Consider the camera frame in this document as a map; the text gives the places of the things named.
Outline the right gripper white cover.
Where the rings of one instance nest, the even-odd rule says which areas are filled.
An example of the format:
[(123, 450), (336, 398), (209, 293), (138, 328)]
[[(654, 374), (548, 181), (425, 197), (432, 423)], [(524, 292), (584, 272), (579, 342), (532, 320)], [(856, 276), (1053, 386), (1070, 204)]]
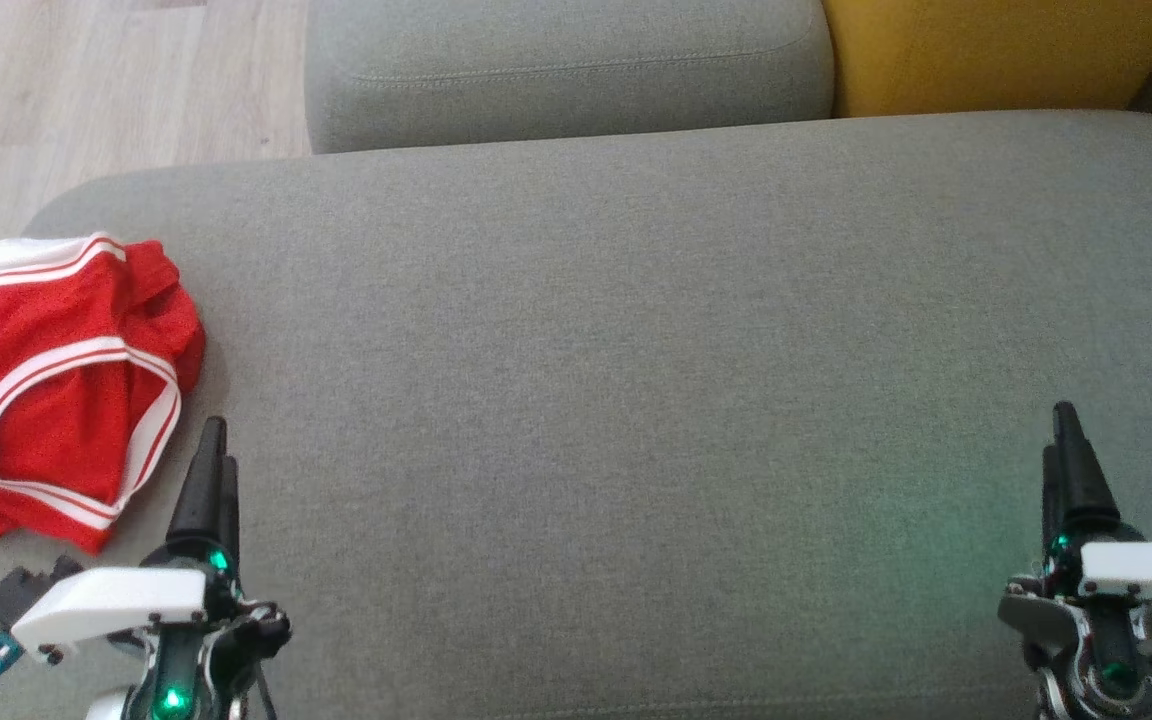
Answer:
[(1123, 524), (1070, 401), (1043, 448), (1043, 561), (1007, 579), (998, 620), (1036, 679), (1033, 720), (1152, 720), (1152, 541), (1082, 541)]

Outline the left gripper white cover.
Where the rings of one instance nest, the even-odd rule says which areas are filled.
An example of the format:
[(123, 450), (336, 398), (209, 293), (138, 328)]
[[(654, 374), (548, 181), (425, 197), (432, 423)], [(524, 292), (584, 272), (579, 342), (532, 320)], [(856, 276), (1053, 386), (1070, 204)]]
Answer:
[(238, 579), (238, 465), (221, 416), (205, 420), (175, 505), (168, 544), (142, 564), (61, 579), (12, 628), (50, 662), (92, 639), (141, 655), (137, 683), (94, 702), (88, 720), (247, 720), (248, 694), (268, 694), (262, 664), (291, 641), (278, 602), (252, 600)]

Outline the red jersey with white trim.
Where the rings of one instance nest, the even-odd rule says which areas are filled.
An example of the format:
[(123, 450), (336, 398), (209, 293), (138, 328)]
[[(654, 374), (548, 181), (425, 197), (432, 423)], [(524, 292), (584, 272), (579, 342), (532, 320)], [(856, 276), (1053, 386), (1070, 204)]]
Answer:
[(0, 240), (0, 538), (88, 553), (156, 473), (206, 333), (154, 240)]

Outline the grey sofa seat cushion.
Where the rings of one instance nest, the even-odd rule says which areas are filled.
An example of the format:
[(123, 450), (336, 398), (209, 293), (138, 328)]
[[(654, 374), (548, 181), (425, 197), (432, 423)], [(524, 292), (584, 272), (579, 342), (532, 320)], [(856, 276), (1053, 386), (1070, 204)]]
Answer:
[(998, 111), (142, 170), (280, 720), (1030, 720), (996, 619), (1068, 400), (1152, 538), (1152, 115)]

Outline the yellow cushion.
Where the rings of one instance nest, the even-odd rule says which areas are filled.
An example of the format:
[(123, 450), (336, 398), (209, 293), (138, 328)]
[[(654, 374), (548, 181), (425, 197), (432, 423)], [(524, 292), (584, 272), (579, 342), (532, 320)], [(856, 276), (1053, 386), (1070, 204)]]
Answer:
[(1126, 109), (1152, 73), (1152, 0), (820, 0), (838, 118)]

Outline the grey sofa back cushion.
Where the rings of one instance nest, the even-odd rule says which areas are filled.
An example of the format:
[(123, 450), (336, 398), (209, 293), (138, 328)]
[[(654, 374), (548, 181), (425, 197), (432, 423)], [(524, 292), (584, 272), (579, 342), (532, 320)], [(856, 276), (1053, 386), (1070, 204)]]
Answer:
[(316, 154), (829, 118), (820, 0), (311, 0)]

